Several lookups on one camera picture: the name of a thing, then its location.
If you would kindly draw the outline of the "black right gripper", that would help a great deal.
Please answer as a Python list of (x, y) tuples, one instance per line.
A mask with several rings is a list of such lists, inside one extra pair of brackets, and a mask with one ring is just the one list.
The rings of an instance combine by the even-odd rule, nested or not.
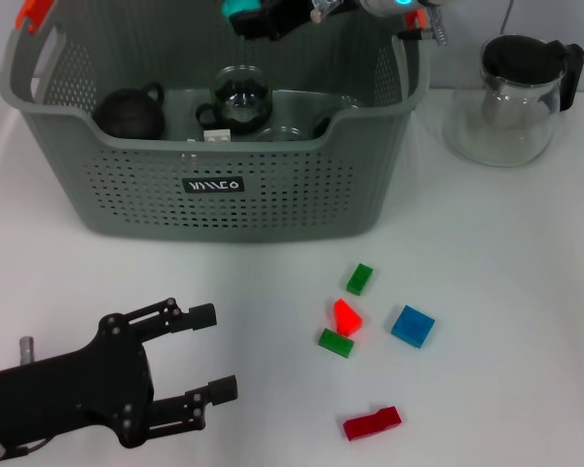
[(274, 0), (266, 2), (266, 13), (237, 12), (229, 21), (236, 35), (246, 40), (277, 40), (311, 22), (313, 10), (311, 0)]

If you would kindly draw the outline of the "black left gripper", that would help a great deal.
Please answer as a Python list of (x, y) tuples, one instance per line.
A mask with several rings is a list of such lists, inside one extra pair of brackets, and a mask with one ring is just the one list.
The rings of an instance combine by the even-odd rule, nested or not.
[(213, 304), (184, 312), (168, 298), (102, 318), (93, 340), (77, 351), (0, 371), (0, 443), (12, 449), (102, 425), (132, 449), (147, 438), (203, 430), (208, 404), (237, 399), (237, 378), (211, 381), (147, 409), (153, 383), (142, 342), (216, 324)]

